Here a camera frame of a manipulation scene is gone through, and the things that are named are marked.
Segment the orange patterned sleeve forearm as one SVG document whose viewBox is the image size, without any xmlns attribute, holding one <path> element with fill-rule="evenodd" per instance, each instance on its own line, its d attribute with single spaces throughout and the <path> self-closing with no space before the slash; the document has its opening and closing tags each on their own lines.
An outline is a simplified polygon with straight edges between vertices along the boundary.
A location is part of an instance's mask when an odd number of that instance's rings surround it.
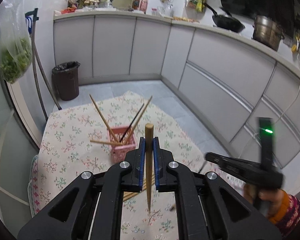
<svg viewBox="0 0 300 240">
<path fill-rule="evenodd" d="M 279 229 L 282 239 L 300 239 L 300 200 L 281 191 L 281 204 L 268 220 Z"/>
</svg>

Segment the right hand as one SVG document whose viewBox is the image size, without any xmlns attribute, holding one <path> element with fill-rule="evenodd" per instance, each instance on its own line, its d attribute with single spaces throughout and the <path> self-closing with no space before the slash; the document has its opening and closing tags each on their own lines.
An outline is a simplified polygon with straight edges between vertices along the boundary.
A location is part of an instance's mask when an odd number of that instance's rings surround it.
<svg viewBox="0 0 300 240">
<path fill-rule="evenodd" d="M 250 203 L 253 204 L 254 200 L 256 199 L 256 187 L 254 185 L 245 184 L 243 187 L 243 197 Z M 270 218 L 274 216 L 277 211 L 279 210 L 283 198 L 284 198 L 285 192 L 281 189 L 277 189 L 274 191 L 269 190 L 259 190 L 258 197 L 263 202 L 268 203 L 268 213 L 266 214 L 263 211 L 263 214 Z"/>
</svg>

